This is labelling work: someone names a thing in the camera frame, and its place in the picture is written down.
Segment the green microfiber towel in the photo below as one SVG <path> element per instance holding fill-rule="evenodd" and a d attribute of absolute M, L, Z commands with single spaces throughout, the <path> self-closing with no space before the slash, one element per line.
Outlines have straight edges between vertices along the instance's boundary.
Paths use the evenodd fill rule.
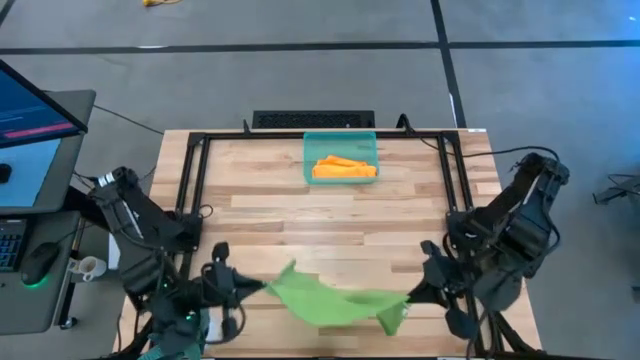
<path fill-rule="evenodd" d="M 298 272 L 295 260 L 266 284 L 265 291 L 278 298 L 296 317 L 318 328 L 347 327 L 375 318 L 387 336 L 394 336 L 409 308 L 407 294 L 329 286 Z"/>

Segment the computer monitor blue screen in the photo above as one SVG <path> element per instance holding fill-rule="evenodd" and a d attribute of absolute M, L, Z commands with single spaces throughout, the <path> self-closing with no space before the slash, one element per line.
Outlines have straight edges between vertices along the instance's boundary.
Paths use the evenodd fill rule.
<path fill-rule="evenodd" d="M 80 135 L 88 126 L 0 60 L 0 148 Z"/>

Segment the black angled bar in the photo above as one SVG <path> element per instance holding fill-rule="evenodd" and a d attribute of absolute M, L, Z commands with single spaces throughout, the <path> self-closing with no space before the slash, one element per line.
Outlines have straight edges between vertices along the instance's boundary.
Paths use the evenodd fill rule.
<path fill-rule="evenodd" d="M 73 186 L 69 186 L 65 195 L 62 209 L 64 211 L 77 211 L 81 217 L 94 225 L 108 230 L 108 223 L 104 214 L 96 202 L 87 194 Z"/>

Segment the black stand leg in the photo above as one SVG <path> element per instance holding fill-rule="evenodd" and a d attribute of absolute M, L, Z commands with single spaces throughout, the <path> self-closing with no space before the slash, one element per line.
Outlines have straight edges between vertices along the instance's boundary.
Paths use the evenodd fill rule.
<path fill-rule="evenodd" d="M 611 200 L 626 196 L 640 197 L 640 175 L 608 174 L 611 186 L 606 190 L 593 194 L 593 200 L 598 205 L 606 205 Z"/>

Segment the teal plastic basket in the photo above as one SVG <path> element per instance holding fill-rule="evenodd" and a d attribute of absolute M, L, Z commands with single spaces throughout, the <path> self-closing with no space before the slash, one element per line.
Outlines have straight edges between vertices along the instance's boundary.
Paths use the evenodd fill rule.
<path fill-rule="evenodd" d="M 356 185 L 370 184 L 378 180 L 373 177 L 318 178 L 312 168 L 318 160 L 335 155 L 354 161 L 364 161 L 379 171 L 376 134 L 360 132 L 306 132 L 303 137 L 303 174 L 309 185 Z"/>

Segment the teal artificial plant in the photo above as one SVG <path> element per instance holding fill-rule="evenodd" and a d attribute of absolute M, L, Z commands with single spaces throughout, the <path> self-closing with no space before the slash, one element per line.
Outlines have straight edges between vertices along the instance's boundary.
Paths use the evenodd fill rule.
<path fill-rule="evenodd" d="M 210 316 L 207 310 L 201 310 L 199 331 L 196 339 L 185 350 L 176 353 L 165 353 L 159 345 L 140 355 L 137 360 L 202 360 L 205 340 L 209 331 Z"/>

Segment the grey computer desk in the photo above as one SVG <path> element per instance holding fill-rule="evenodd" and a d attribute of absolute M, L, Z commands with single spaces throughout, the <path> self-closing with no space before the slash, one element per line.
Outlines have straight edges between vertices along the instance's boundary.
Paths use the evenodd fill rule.
<path fill-rule="evenodd" d="M 78 277 L 67 270 L 78 255 L 78 242 L 94 225 L 77 211 L 64 211 L 63 201 L 75 170 L 83 137 L 64 138 L 58 146 L 35 204 L 28 208 L 0 206 L 0 219 L 28 222 L 26 246 L 15 272 L 0 272 L 0 336 L 41 333 L 52 326 L 69 329 L 69 315 Z M 60 252 L 44 280 L 35 286 L 21 281 L 23 259 L 38 245 L 54 242 Z"/>

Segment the white plant pot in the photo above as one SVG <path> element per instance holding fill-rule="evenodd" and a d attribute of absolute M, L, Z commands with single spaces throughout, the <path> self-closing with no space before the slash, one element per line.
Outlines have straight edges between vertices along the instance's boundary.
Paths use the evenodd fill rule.
<path fill-rule="evenodd" d="M 221 319 L 217 309 L 209 309 L 209 325 L 206 335 L 207 342 L 216 342 L 222 338 Z"/>

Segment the black keyboard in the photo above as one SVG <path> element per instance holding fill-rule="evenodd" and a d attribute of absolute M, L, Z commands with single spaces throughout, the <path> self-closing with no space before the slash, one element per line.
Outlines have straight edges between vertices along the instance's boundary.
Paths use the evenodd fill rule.
<path fill-rule="evenodd" d="M 28 222 L 0 219 L 0 272 L 15 272 L 26 246 Z"/>

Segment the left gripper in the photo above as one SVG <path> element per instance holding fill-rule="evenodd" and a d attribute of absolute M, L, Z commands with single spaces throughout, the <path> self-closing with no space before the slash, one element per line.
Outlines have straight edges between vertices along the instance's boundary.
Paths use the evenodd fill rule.
<path fill-rule="evenodd" d="M 205 263 L 200 272 L 202 300 L 209 307 L 238 308 L 266 286 L 265 281 L 237 273 L 224 262 Z"/>

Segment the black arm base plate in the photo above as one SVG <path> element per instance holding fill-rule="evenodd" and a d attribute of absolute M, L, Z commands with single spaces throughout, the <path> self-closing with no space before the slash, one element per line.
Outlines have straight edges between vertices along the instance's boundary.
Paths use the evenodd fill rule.
<path fill-rule="evenodd" d="M 170 248 L 178 252 L 193 252 L 199 248 L 203 226 L 200 214 L 174 213 L 175 223 L 170 238 Z"/>

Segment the black metal table frame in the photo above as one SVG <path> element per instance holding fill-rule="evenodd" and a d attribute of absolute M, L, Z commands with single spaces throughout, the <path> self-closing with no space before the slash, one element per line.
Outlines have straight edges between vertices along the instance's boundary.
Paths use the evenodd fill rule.
<path fill-rule="evenodd" d="M 424 240 L 440 241 L 452 206 L 484 205 L 501 190 L 486 133 L 440 131 L 434 139 L 387 129 L 377 143 L 379 179 L 368 185 L 309 185 L 303 140 L 294 131 L 169 130 L 150 191 L 160 206 L 199 197 L 205 212 L 197 275 L 215 243 L 225 241 L 241 273 L 271 280 L 292 260 L 296 268 L 343 289 L 403 292 L 422 277 Z M 435 304 L 409 309 L 398 333 L 375 319 L 344 328 L 315 328 L 274 296 L 245 301 L 246 326 L 233 342 L 209 346 L 207 357 L 459 357 Z"/>

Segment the black computer mouse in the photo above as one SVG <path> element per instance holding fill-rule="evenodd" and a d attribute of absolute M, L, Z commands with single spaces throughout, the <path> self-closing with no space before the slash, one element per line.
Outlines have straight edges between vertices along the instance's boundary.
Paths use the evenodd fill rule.
<path fill-rule="evenodd" d="M 45 242 L 38 245 L 22 261 L 21 281 L 25 286 L 35 286 L 41 283 L 56 261 L 60 252 L 59 245 Z"/>

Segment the orange microfiber towel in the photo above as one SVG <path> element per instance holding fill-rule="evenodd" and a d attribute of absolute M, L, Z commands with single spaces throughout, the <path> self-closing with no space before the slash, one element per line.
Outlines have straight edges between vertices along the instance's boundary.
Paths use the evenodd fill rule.
<path fill-rule="evenodd" d="M 312 167 L 314 178 L 369 178 L 378 175 L 377 168 L 367 162 L 328 155 Z"/>

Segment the white box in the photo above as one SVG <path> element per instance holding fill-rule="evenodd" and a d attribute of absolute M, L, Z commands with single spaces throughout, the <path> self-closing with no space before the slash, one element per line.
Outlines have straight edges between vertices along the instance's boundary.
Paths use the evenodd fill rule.
<path fill-rule="evenodd" d="M 120 249 L 113 234 L 108 237 L 108 260 L 107 266 L 110 270 L 117 270 L 120 260 Z"/>

